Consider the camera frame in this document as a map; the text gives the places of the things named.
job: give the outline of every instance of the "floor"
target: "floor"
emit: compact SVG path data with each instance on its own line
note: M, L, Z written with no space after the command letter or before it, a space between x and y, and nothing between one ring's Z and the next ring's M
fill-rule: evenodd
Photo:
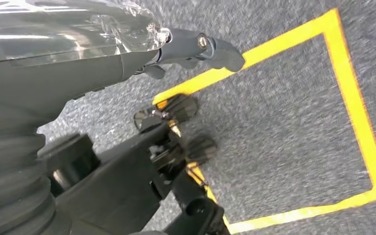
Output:
M242 52L337 8L376 139L376 0L136 2L150 8L166 27L201 30ZM181 129L188 137L206 132L216 139L218 156L201 171L230 224L295 215L268 224L257 220L257 229L242 224L235 231L239 234L376 234L376 200L300 220L285 214L334 205L372 189L371 168L364 159L372 158L376 148L360 150L360 139L369 134L354 133L351 120L360 117L350 117L347 108L357 97L344 102L328 48L318 35L192 94L200 111ZM163 80L135 76L69 102L40 132L48 141L87 132L96 152L110 148L136 133L133 113L150 105L155 95L208 70L165 69ZM170 195L146 229L163 228L178 212Z

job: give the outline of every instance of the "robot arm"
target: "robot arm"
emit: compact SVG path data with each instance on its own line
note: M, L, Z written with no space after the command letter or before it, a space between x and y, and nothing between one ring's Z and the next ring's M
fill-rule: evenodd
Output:
M114 224L115 218L109 218L109 214L103 214L107 217L101 219L109 232L77 220L100 221L95 218L97 214L91 213L112 209L111 204L104 204L104 208L97 206L80 211L77 207L85 204L74 201L97 200L94 196L101 194L87 192L109 190L98 183L114 185L112 177L117 174L117 167L131 169L136 178L150 172L141 177L143 185L124 184L124 188L114 191L120 195L126 187L134 193L149 189L146 195L153 207L146 218L171 190L187 198L185 213L166 233L177 234L185 224L193 229L189 230L190 235L202 235L209 232L211 224L220 223L220 207L205 197L183 167L163 172L162 167L157 168L151 162L146 148L170 141L167 121L130 140L142 147L135 149L134 144L124 144L114 148L109 152L112 160L107 165L92 171L56 200L50 193L44 164L37 160L38 150L45 145L45 137L36 134L37 128L55 120L71 99L123 82L141 72L163 77L162 71L158 72L161 64L178 63L192 68L196 62L205 61L213 68L227 67L232 71L244 64L238 50L227 42L186 30L173 29L171 34L170 37L169 30L161 28L149 11L132 4L102 0L0 0L0 234L104 235L139 229L140 224L128 230L112 231L108 225ZM140 157L137 162L132 158L136 150ZM181 156L174 158L185 166ZM161 174L167 175L174 184L167 185ZM149 185L151 181L156 188L155 195ZM198 194L187 197L187 188ZM114 195L104 193L106 197ZM131 199L128 198L130 205L137 205ZM207 213L198 214L198 208L203 206ZM120 210L119 202L113 210ZM186 224L192 222L186 216L193 215L198 216L198 221Z

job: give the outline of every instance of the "black plastic part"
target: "black plastic part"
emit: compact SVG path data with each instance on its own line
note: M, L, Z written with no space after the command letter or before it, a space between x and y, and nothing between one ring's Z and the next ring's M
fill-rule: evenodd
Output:
M152 116L152 112L155 111L155 107L149 107L142 109L133 115L133 123L135 127L140 130L142 128L142 122L145 118Z
M59 195L57 208L115 235L141 231L171 190L152 164L149 151L167 140L169 132L165 121L101 153L100 167Z
M186 94L177 94L168 100L166 105L159 108L161 112L169 113L175 124L188 121L198 111L198 105L194 97Z
M72 134L48 143L38 152L46 162L51 193L57 197L100 165L88 135Z
M187 158L189 162L199 165L214 158L217 153L217 143L208 135L200 135L187 144Z
M163 107L152 106L133 115L133 122L140 132L154 128L162 119L169 119L175 125L180 124L188 121L198 111L195 98L186 94L177 94L163 102ZM155 110L167 113L167 118L154 115Z

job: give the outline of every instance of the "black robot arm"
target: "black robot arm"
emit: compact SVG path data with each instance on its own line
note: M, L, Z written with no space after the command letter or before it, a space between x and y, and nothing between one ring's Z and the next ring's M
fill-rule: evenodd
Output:
M172 148L167 148L168 152L177 151L172 158L162 155L171 159L170 162L158 161L159 156L155 161L150 159L148 149L152 145L166 143L169 146L175 142L169 137L173 132L167 120L104 153L107 156L104 159L108 161L101 161L84 177L78 176L78 180L61 191L56 199L50 192L47 168L37 159L37 152L45 146L45 137L36 131L55 120L71 99L123 82L144 71L159 77L146 70L147 67L164 63L183 65L182 60L193 60L209 61L214 68L227 66L236 71L244 60L234 66L228 62L233 61L230 59L233 55L241 57L240 53L226 42L185 30L174 30L173 37L168 35L165 39L168 42L165 46L155 47L156 44L151 45L150 41L138 41L137 45L149 48L126 51L129 47L114 46L117 40L112 35L117 32L111 27L117 25L115 17L120 12L115 15L117 11L112 11L111 7L116 6L97 1L88 10L85 1L76 0L49 0L51 4L42 6L46 2L0 1L0 234L138 232L171 190L178 195L183 213L165 232L173 235L179 230L178 234L184 234L181 229L187 226L191 229L187 230L190 235L213 234L215 228L221 227L221 208L206 198L204 190L187 175L182 146L174 143ZM150 19L149 14L141 12L140 22ZM91 20L82 24L81 19L88 17ZM183 52L171 46L188 41L192 47ZM90 42L108 47L82 50L91 45ZM219 45L222 51L230 53L218 53ZM228 59L222 59L221 54L226 54ZM155 163L159 162L164 164L158 167ZM198 193L187 197L188 192ZM126 227L119 226L122 224L116 216L124 218L123 222L138 219Z

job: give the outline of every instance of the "yellow tape square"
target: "yellow tape square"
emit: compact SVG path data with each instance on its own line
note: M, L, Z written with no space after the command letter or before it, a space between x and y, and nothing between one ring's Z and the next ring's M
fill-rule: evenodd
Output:
M243 53L246 64L242 70L321 34L325 38L335 77L373 187L367 192L352 196L332 205L300 208L233 224L230 224L227 218L224 217L224 221L231 234L311 218L348 208L360 207L376 201L376 138L353 69L338 9L330 10L316 19ZM232 74L234 73L226 69L209 70L158 94L155 96L153 103L157 104L180 93L194 93ZM204 178L197 167L195 168L195 173ZM208 189L208 197L216 201L211 189Z

